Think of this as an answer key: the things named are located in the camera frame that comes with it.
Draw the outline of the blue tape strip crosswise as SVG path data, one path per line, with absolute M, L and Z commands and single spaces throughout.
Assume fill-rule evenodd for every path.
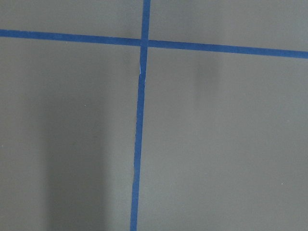
M 136 47 L 141 46 L 141 39 L 136 39 L 136 38 L 131 39 L 131 38 L 63 34 L 63 33 L 50 33 L 50 32 L 36 32 L 36 31 L 20 31 L 20 30 L 7 30 L 7 29 L 1 29 L 0 36 L 7 38 L 19 38 L 19 39 L 26 38 L 26 39 L 70 41 L 70 42 L 83 42 L 83 43 L 95 43 L 95 44 L 136 46 Z M 190 51 L 211 51 L 211 52 L 238 53 L 238 54 L 288 57 L 288 58 L 300 58 L 300 59 L 308 58 L 308 53 L 306 51 L 175 42 L 175 41 L 163 41 L 163 40 L 149 40 L 146 44 L 150 48 L 165 48 L 165 49 L 178 49 L 178 50 L 190 50 Z

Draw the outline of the blue tape strip lengthwise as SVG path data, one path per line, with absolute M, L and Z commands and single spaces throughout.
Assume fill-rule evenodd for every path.
M 150 7 L 151 7 L 151 2 L 149 0 L 144 0 L 142 9 L 142 25 L 141 25 L 141 41 L 140 41 L 140 74 L 138 80 L 136 130 L 135 130 L 134 161 L 133 161 L 134 175 L 132 182 L 130 226 L 129 226 L 129 229 L 131 231 L 136 231 L 138 225 L 142 132 L 143 132 L 145 83 L 146 83 L 146 69 L 147 69 L 147 53 L 148 53 L 148 41 L 149 41 Z

